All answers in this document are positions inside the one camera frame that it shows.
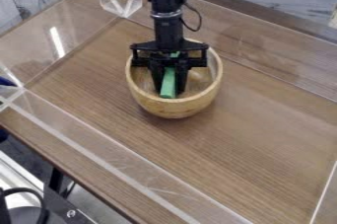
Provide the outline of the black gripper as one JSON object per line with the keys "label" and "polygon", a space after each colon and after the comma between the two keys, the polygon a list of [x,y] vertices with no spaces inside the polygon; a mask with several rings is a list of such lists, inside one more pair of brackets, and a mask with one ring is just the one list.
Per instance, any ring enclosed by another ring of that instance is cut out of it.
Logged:
{"label": "black gripper", "polygon": [[184,38],[182,11],[154,13],[152,17],[156,39],[131,45],[132,65],[150,68],[158,92],[163,88],[166,67],[175,67],[176,93],[180,95],[190,69],[207,66],[210,45]]}

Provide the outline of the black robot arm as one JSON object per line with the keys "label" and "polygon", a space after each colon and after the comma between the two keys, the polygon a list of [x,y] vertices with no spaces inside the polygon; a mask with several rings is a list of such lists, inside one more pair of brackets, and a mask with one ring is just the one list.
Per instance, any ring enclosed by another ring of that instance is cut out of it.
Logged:
{"label": "black robot arm", "polygon": [[202,28],[198,26],[194,29],[183,19],[182,6],[200,16],[198,10],[187,4],[187,0],[148,1],[152,3],[156,39],[131,45],[132,66],[148,68],[160,97],[175,99],[186,90],[188,71],[208,64],[210,45],[183,36],[183,28],[194,32]]}

